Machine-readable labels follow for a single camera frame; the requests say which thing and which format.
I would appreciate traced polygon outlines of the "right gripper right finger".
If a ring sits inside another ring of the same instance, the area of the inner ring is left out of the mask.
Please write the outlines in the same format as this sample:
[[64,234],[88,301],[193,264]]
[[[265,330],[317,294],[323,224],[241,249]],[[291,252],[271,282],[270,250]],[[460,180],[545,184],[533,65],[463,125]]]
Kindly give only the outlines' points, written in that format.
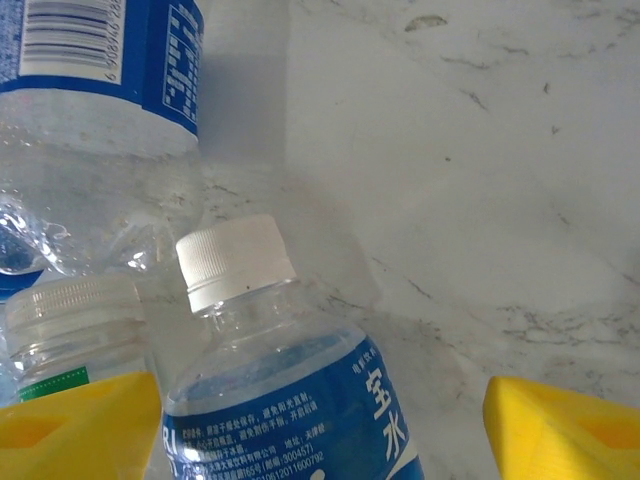
[[518,377],[490,379],[483,421],[503,479],[637,479],[639,410]]

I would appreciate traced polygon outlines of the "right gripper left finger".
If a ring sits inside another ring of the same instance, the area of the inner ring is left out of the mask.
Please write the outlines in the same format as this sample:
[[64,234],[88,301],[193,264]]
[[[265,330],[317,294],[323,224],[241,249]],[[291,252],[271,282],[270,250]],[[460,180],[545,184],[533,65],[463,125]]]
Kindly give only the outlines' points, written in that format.
[[153,374],[135,372],[1,410],[3,479],[142,479],[161,418]]

